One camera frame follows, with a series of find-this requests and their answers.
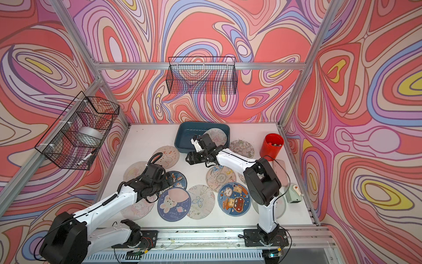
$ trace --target red swirl pattern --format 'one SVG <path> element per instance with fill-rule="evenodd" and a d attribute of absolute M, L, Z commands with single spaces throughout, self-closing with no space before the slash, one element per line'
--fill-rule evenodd
<path fill-rule="evenodd" d="M 422 262 L 422 3 L 348 0 L 283 127 L 346 263 Z"/>

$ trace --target blue plastic tray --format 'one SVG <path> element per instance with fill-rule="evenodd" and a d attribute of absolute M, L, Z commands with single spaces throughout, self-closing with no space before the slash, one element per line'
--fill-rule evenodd
<path fill-rule="evenodd" d="M 207 123 L 207 122 L 183 122 L 179 126 L 177 131 L 174 146 L 181 153 L 189 153 L 195 150 L 195 147 L 191 143 L 191 139 L 194 135 L 201 136 L 208 129 L 219 128 L 224 131 L 227 135 L 227 143 L 224 145 L 225 148 L 229 147 L 230 144 L 230 128 L 228 125 L 219 123 Z"/>

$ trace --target round mouse pad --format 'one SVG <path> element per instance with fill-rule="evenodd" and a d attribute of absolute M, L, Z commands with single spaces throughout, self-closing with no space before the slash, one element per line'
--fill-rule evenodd
<path fill-rule="evenodd" d="M 247 158 L 253 158 L 255 155 L 255 150 L 251 143 L 244 140 L 235 140 L 231 142 L 230 150 Z"/>
<path fill-rule="evenodd" d="M 148 201 L 155 201 L 157 199 L 157 196 L 153 195 L 148 197 Z M 134 203 L 120 212 L 122 213 L 123 217 L 129 220 L 138 220 L 147 215 L 152 207 L 154 206 L 154 203 L 149 203 L 145 201 L 145 199 L 140 200 L 137 203 Z"/>
<path fill-rule="evenodd" d="M 258 212 L 258 204 L 252 199 L 252 206 L 254 207 L 255 211 Z M 276 219 L 279 219 L 284 212 L 286 211 L 286 200 L 285 197 L 281 197 L 276 201 L 276 205 L 274 206 L 274 215 Z"/>
<path fill-rule="evenodd" d="M 187 180 L 186 177 L 178 171 L 169 171 L 168 172 L 170 174 L 170 176 L 173 178 L 174 184 L 173 186 L 170 186 L 169 188 L 160 191 L 160 196 L 161 194 L 163 194 L 166 190 L 173 188 L 173 187 L 179 187 L 179 188 L 183 188 L 186 190 L 187 187 Z"/>
<path fill-rule="evenodd" d="M 217 194 L 221 210 L 231 216 L 241 216 L 251 207 L 251 197 L 245 186 L 237 182 L 225 184 Z"/>
<path fill-rule="evenodd" d="M 244 184 L 246 184 L 246 180 L 245 180 L 245 176 L 243 176 L 243 174 L 240 174 L 240 173 L 238 173 L 238 175 L 239 175 L 239 179 L 244 183 Z"/>
<path fill-rule="evenodd" d="M 217 145 L 224 145 L 227 143 L 227 135 L 219 128 L 208 129 L 204 134 L 210 135 L 211 140 Z"/>
<path fill-rule="evenodd" d="M 216 165 L 208 170 L 205 180 L 213 191 L 218 192 L 224 184 L 235 182 L 236 174 L 229 167 Z"/>
<path fill-rule="evenodd" d="M 147 161 L 139 161 L 130 165 L 123 174 L 123 180 L 127 182 L 141 175 L 145 170 L 147 163 Z"/>
<path fill-rule="evenodd" d="M 162 157 L 155 164 L 161 165 L 165 169 L 173 167 L 180 157 L 179 151 L 173 146 L 163 146 L 154 151 L 154 154 L 158 152 L 162 152 Z"/>
<path fill-rule="evenodd" d="M 208 216 L 215 205 L 214 192 L 208 186 L 202 184 L 193 186 L 187 192 L 192 199 L 187 216 L 192 219 L 202 219 Z"/>
<path fill-rule="evenodd" d="M 166 190 L 158 199 L 158 214 L 166 221 L 179 221 L 189 213 L 190 204 L 189 193 L 185 189 L 173 187 Z"/>

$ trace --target black wire basket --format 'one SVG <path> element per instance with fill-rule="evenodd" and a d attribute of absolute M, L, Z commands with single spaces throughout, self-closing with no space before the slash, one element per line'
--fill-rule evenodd
<path fill-rule="evenodd" d="M 119 105 L 104 98 L 84 95 L 80 101 L 76 111 L 53 139 L 47 144 L 39 144 L 54 124 L 35 146 L 61 169 L 90 170 L 119 115 Z"/>
<path fill-rule="evenodd" d="M 236 58 L 169 57 L 168 93 L 236 94 Z"/>

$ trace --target red container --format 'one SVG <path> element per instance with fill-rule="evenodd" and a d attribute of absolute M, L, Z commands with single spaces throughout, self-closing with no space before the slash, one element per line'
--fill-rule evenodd
<path fill-rule="evenodd" d="M 262 143 L 260 155 L 262 158 L 265 158 L 268 161 L 272 161 L 277 157 L 283 145 L 284 140 L 279 134 L 268 134 L 265 136 L 264 142 Z"/>

